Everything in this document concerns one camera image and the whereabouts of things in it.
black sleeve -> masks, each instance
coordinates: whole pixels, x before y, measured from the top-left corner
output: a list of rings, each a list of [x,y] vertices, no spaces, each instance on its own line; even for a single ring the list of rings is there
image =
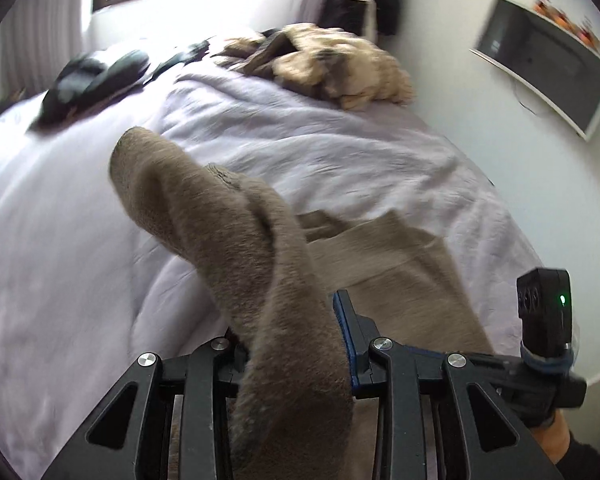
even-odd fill
[[[591,480],[599,466],[600,453],[576,441],[573,434],[567,453],[556,464],[564,480]]]

television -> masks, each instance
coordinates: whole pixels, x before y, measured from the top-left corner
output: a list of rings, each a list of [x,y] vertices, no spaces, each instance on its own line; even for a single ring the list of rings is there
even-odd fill
[[[474,54],[537,93],[585,140],[600,120],[600,54],[553,20],[495,0]]]

